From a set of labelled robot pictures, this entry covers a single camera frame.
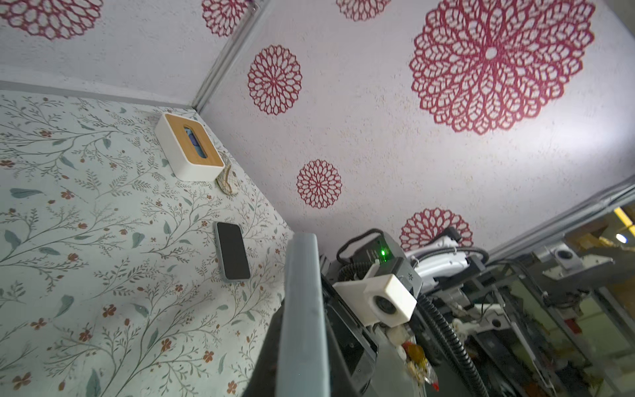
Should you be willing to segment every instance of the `orange flower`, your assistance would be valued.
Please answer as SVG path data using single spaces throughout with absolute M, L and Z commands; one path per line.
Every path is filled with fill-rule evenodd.
M 161 352 L 164 352 L 166 350 L 170 350 L 170 345 L 172 345 L 172 341 L 168 338 L 165 340 L 161 341 Z
M 90 334 L 90 330 L 85 330 L 79 334 L 79 340 L 82 342 L 88 342 L 93 336 Z
M 116 310 L 117 308 L 115 307 L 115 305 L 111 304 L 109 307 L 104 308 L 104 312 L 102 313 L 102 316 L 104 316 L 104 318 L 108 316 L 114 316 Z
M 43 319 L 43 318 L 39 319 L 37 322 L 33 321 L 33 322 L 31 323 L 31 326 L 32 326 L 33 328 L 35 328 L 35 329 L 36 329 L 36 331 L 37 331 L 37 330 L 39 330 L 40 328 L 42 328 L 42 327 L 43 327 L 43 326 L 45 326 L 45 325 L 46 325 L 46 322 L 44 321 L 44 319 Z
M 214 355 L 213 351 L 205 351 L 205 355 L 203 356 L 203 359 L 205 360 L 206 363 L 209 363 L 211 360 L 214 360 L 214 357 L 212 357 Z
M 22 378 L 20 376 L 16 376 L 15 378 L 13 378 L 12 382 L 15 383 L 13 385 L 13 390 L 18 390 L 20 389 L 20 387 L 26 386 L 27 384 L 31 383 L 31 373 L 25 373 Z
M 233 380 L 227 384 L 227 394 L 236 394 L 236 382 Z
M 65 198 L 66 200 L 70 200 L 73 197 L 75 197 L 75 195 L 70 190 L 66 190 L 65 192 L 62 192 L 62 198 Z

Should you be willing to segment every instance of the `green leaf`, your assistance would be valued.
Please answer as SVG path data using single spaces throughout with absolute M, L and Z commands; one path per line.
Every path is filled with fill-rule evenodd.
M 86 385 L 86 397 L 98 397 L 101 393 L 102 387 L 99 384 L 99 376 L 97 376 L 97 372 L 93 369 L 93 373 L 90 375 L 90 379 L 88 379 L 88 384 Z
M 22 244 L 22 240 L 20 240 L 18 236 L 16 236 L 15 233 L 10 230 L 4 231 L 4 239 L 7 243 L 11 244 L 11 249 L 13 250 L 18 248 L 18 245 Z
M 71 163 L 71 162 L 70 162 L 70 160 L 69 160 L 69 159 L 67 159 L 67 158 L 66 158 L 66 157 L 64 157 L 64 156 L 62 156 L 62 157 L 60 158 L 60 161 L 61 161 L 61 162 L 62 162 L 62 164 L 64 164 L 64 165 L 67 165 L 67 166 L 69 166 L 69 167 L 71 167 L 71 168 L 75 168 L 75 166 L 73 165 L 73 163 Z
M 145 306 L 141 306 L 136 303 L 133 303 L 132 306 L 134 306 L 135 310 L 143 317 L 148 317 L 148 309 L 146 309 Z
M 40 248 L 39 251 L 41 253 L 45 253 L 47 255 L 59 255 L 60 254 L 59 252 L 57 252 L 54 249 L 52 249 L 50 247 L 47 247 L 47 246 L 44 246 L 44 247 Z
M 132 248 L 136 248 L 139 244 L 144 240 L 145 234 L 142 233 L 133 233 L 132 234 Z
M 62 306 L 60 307 L 60 310 L 57 312 L 57 315 L 55 317 L 59 317 L 69 311 L 70 307 L 73 305 L 73 302 L 75 302 L 75 298 L 70 295 L 64 295 L 60 301 L 62 302 Z
M 16 187 L 12 188 L 10 190 L 11 195 L 15 198 L 25 198 L 25 197 L 29 197 L 29 196 L 33 196 L 34 194 L 40 194 L 42 193 L 39 190 L 33 190 L 33 189 L 18 189 Z
M 159 329 L 157 328 L 154 330 L 154 332 L 152 333 L 152 336 L 150 337 L 150 341 L 148 342 L 148 350 L 150 350 L 152 345 L 157 341 L 158 337 L 159 337 Z
M 227 356 L 227 353 L 223 354 L 223 356 L 220 358 L 220 363 L 218 363 L 218 373 L 223 373 L 223 364 L 225 363 L 225 356 Z

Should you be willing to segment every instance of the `red object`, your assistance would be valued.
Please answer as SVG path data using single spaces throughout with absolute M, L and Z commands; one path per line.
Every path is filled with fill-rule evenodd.
M 331 163 L 317 159 L 302 167 L 297 187 L 305 203 L 313 208 L 326 208 L 340 197 L 342 181 Z
M 0 17 L 31 36 L 81 36 L 95 26 L 102 0 L 0 0 Z
M 582 333 L 582 328 L 580 328 L 578 323 L 575 321 L 575 318 L 568 318 L 565 320 L 565 323 L 571 329 L 571 331 L 573 331 L 573 333 Z
M 229 36 L 247 10 L 245 0 L 203 0 L 203 19 L 217 36 Z
M 302 89 L 300 64 L 282 46 L 269 46 L 256 55 L 248 77 L 254 105 L 267 114 L 286 112 Z
M 340 12 L 353 21 L 365 21 L 384 12 L 391 0 L 337 0 Z
M 538 116 L 582 70 L 594 40 L 586 0 L 443 0 L 410 62 L 419 107 L 482 135 Z
M 449 210 L 426 208 L 415 213 L 401 228 L 401 248 L 404 251 L 416 250 L 430 243 L 448 226 L 454 226 L 461 234 L 461 245 L 472 246 L 470 225 L 461 217 Z

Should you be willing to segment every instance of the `black electronic device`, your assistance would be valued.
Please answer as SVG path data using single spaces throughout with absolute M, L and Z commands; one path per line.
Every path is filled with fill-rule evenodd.
M 245 281 L 251 278 L 247 253 L 244 250 L 240 226 L 215 222 L 216 248 L 220 271 L 226 281 Z

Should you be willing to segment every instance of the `coiled black hose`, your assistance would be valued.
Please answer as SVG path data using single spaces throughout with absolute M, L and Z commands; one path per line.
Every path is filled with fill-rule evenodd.
M 337 273 L 337 281 L 349 281 L 355 279 L 355 274 L 357 274 L 359 279 L 364 278 L 368 270 L 372 266 L 372 263 L 360 263 L 360 264 L 350 264 L 346 265 L 340 269 L 339 273 Z
M 475 246 L 458 246 L 458 247 L 453 247 L 453 248 L 441 248 L 439 250 L 434 250 L 434 251 L 430 251 L 430 252 L 426 252 L 424 254 L 421 254 L 420 256 L 416 257 L 417 260 L 422 261 L 424 259 L 428 259 L 430 257 L 433 257 L 435 255 L 441 255 L 442 253 L 452 253 L 452 252 L 476 252 L 481 254 L 481 256 L 483 257 L 481 259 L 481 262 L 483 264 L 486 264 L 487 261 L 490 259 L 490 254 L 482 249 L 482 248 L 477 248 Z
M 465 351 L 463 343 L 458 339 L 454 330 L 450 327 L 447 321 L 443 318 L 443 315 L 439 312 L 432 301 L 423 296 L 419 298 L 417 307 L 423 317 L 424 321 L 428 324 L 431 332 L 441 344 L 441 347 L 454 361 L 455 369 L 458 369 L 464 379 L 467 381 L 467 385 L 471 389 L 475 397 L 489 397 L 487 389 L 483 384 L 483 380 L 479 375 L 472 359 Z

